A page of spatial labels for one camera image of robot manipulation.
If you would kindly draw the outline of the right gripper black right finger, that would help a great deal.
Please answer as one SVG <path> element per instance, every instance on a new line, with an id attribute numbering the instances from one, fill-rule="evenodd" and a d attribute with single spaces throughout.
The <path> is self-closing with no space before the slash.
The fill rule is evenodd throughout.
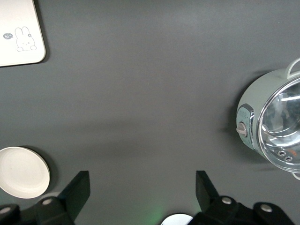
<path id="1" fill-rule="evenodd" d="M 232 197 L 219 195 L 205 171 L 197 171 L 195 193 L 201 212 L 193 217 L 194 225 L 293 225 L 277 205 L 257 202 L 252 208 Z"/>

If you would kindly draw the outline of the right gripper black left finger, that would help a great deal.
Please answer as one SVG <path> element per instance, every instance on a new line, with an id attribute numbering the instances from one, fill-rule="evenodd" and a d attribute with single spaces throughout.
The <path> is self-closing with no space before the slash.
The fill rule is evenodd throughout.
<path id="1" fill-rule="evenodd" d="M 90 175 L 80 171 L 58 194 L 20 210 L 17 204 L 0 206 L 2 225 L 74 225 L 90 196 Z"/>

